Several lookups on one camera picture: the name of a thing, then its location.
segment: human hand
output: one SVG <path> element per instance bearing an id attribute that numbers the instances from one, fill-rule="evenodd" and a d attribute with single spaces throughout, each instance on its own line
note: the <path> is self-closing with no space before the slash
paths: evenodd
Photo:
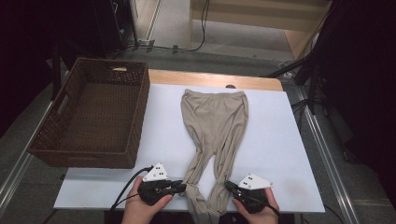
<path id="1" fill-rule="evenodd" d="M 137 194 L 137 189 L 142 182 L 143 177 L 138 176 L 134 186 L 128 194 L 133 196 Z M 126 201 L 122 224 L 149 224 L 155 214 L 163 209 L 171 200 L 172 195 L 163 196 L 158 202 L 150 206 L 143 202 L 139 195 L 134 196 Z"/>
<path id="2" fill-rule="evenodd" d="M 272 190 L 265 189 L 265 194 L 267 195 L 268 203 L 279 211 L 279 205 L 277 205 Z M 250 214 L 245 209 L 244 205 L 242 205 L 238 200 L 233 199 L 233 204 L 235 205 L 238 212 L 245 217 L 249 224 L 276 224 L 278 222 L 277 215 L 269 207 L 264 207 L 260 213 Z"/>

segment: black fabric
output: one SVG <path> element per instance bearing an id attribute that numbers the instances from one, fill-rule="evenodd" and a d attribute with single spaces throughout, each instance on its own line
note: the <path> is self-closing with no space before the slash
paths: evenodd
<path id="1" fill-rule="evenodd" d="M 28 2 L 0 7 L 0 137 L 51 81 L 49 37 Z"/>
<path id="2" fill-rule="evenodd" d="M 374 0 L 333 4 L 321 31 L 329 37 L 320 39 L 315 59 L 303 66 L 297 80 L 312 76 L 319 66 L 323 92 L 353 132 L 346 148 L 376 171 L 395 205 L 396 6 Z M 340 22 L 333 26 L 333 21 Z"/>
<path id="3" fill-rule="evenodd" d="M 120 224 L 123 211 L 113 212 L 113 218 L 107 224 Z M 191 215 L 187 212 L 159 212 L 151 220 L 150 224 L 192 224 Z M 294 214 L 282 214 L 279 224 L 294 224 Z M 227 213 L 220 217 L 219 224 L 248 224 L 248 221 L 240 213 Z"/>

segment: wicker basket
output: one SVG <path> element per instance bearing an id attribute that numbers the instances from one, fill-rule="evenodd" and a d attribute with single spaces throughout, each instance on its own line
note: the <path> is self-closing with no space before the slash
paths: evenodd
<path id="1" fill-rule="evenodd" d="M 55 167 L 133 168 L 148 98 L 145 63 L 78 59 L 28 151 Z"/>

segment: metal frame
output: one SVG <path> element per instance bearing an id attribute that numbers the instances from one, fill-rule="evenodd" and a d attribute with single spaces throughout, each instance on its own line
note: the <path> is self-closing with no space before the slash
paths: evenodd
<path id="1" fill-rule="evenodd" d="M 300 86 L 297 88 L 297 94 L 301 100 L 307 98 L 304 86 Z M 337 198 L 337 201 L 340 204 L 340 208 L 344 215 L 345 222 L 348 224 L 361 223 L 353 207 L 352 201 L 349 198 L 349 194 L 347 193 L 347 188 L 344 185 L 344 182 L 338 172 L 338 169 L 334 161 L 332 160 L 332 153 L 319 127 L 317 117 L 315 115 L 312 115 L 309 112 L 309 109 L 305 110 L 305 116 L 306 119 L 308 120 L 308 124 L 312 131 L 312 134 L 314 135 L 315 141 L 317 142 L 320 156 L 323 160 L 324 166 L 326 168 L 326 172 L 332 183 L 332 188 L 334 189 L 334 193 Z"/>
<path id="2" fill-rule="evenodd" d="M 17 189 L 18 185 L 23 178 L 24 173 L 26 172 L 29 164 L 33 158 L 31 154 L 27 152 L 27 149 L 32 144 L 35 135 L 38 132 L 38 129 L 41 127 L 41 124 L 44 122 L 45 117 L 47 116 L 48 112 L 50 111 L 50 106 L 52 102 L 49 103 L 46 112 L 44 113 L 43 117 L 41 118 L 39 124 L 35 128 L 32 136 L 29 139 L 29 142 L 25 146 L 23 152 L 21 153 L 20 157 L 18 158 L 17 162 L 15 163 L 14 167 L 12 168 L 11 172 L 9 173 L 6 181 L 0 187 L 0 218 L 6 211 L 6 208 L 11 201 L 12 195 L 14 194 L 15 190 Z"/>

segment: beige pants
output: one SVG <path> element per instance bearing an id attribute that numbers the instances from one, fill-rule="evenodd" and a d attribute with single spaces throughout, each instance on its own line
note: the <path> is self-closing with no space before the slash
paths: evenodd
<path id="1" fill-rule="evenodd" d="M 196 224 L 217 224 L 229 200 L 224 182 L 231 174 L 236 150 L 248 123 L 248 98 L 242 91 L 200 93 L 186 90 L 181 111 L 196 146 L 196 154 L 184 177 L 189 212 Z M 216 185 L 206 201 L 196 184 L 213 155 L 216 155 Z"/>

